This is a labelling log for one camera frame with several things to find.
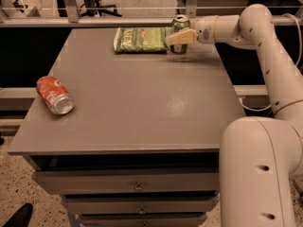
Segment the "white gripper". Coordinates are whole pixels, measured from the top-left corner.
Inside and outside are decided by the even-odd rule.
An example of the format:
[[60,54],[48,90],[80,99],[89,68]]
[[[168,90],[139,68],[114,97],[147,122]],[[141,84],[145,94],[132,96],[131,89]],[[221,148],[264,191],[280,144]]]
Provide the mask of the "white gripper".
[[197,17],[190,20],[191,28],[184,28],[165,38],[167,46],[193,44],[198,40],[201,44],[215,43],[215,23],[218,16]]

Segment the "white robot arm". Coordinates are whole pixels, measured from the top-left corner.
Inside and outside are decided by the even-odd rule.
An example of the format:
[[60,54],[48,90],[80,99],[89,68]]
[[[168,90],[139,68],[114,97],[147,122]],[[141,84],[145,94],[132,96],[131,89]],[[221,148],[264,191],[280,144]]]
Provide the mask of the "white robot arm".
[[222,227],[296,227],[289,178],[303,166],[303,76],[260,4],[191,20],[166,45],[224,43],[256,52],[271,116],[233,121],[219,153]]

